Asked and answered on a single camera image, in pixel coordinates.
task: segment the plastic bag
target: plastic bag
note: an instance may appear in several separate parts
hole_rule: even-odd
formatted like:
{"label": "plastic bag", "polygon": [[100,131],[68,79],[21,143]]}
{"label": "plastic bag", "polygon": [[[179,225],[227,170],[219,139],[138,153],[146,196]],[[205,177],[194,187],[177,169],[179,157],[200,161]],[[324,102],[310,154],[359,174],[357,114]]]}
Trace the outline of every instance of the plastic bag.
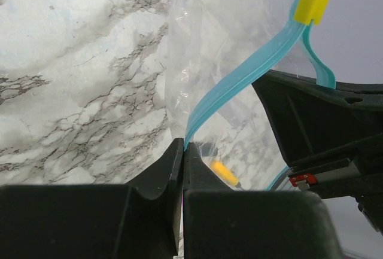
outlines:
{"label": "plastic bag", "polygon": [[[166,106],[173,137],[184,138],[190,114],[199,101],[279,35],[291,16],[293,2],[172,0]],[[300,69],[314,71],[298,46],[276,68],[298,75],[297,63]],[[266,188],[285,166],[263,106],[251,86],[213,114],[193,141],[207,165],[221,163],[245,189]]]}

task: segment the yellow object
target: yellow object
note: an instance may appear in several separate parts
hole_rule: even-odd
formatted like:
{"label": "yellow object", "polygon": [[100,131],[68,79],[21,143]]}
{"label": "yellow object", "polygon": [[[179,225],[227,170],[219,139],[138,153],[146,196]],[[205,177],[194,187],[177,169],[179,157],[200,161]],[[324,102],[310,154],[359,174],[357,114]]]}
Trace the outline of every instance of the yellow object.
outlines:
{"label": "yellow object", "polygon": [[328,3],[329,0],[299,0],[293,20],[304,25],[314,20],[319,25]]}
{"label": "yellow object", "polygon": [[239,179],[226,168],[221,162],[212,162],[210,168],[223,180],[226,180],[228,183],[236,186],[239,183]]}

